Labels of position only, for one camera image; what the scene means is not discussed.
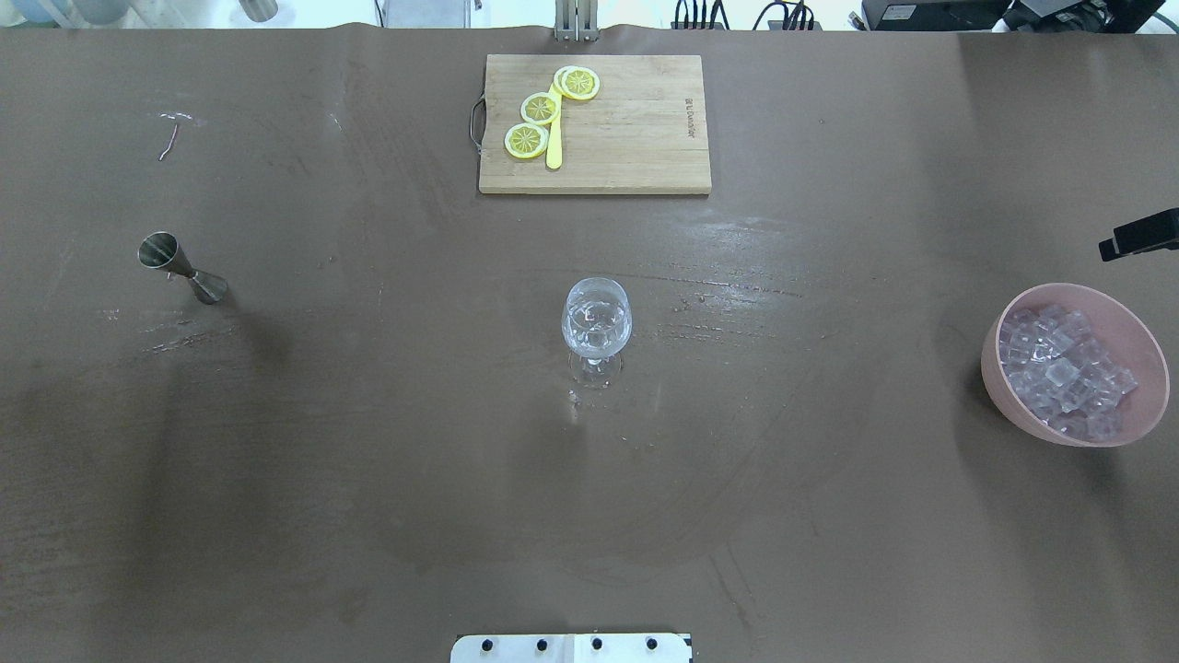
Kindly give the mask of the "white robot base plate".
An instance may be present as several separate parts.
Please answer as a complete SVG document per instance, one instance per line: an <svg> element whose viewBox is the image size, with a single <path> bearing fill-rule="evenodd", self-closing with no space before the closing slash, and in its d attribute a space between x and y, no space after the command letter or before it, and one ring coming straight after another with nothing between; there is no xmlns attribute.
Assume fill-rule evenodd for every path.
<svg viewBox="0 0 1179 663"><path fill-rule="evenodd" d="M450 662L694 662L689 634L468 634Z"/></svg>

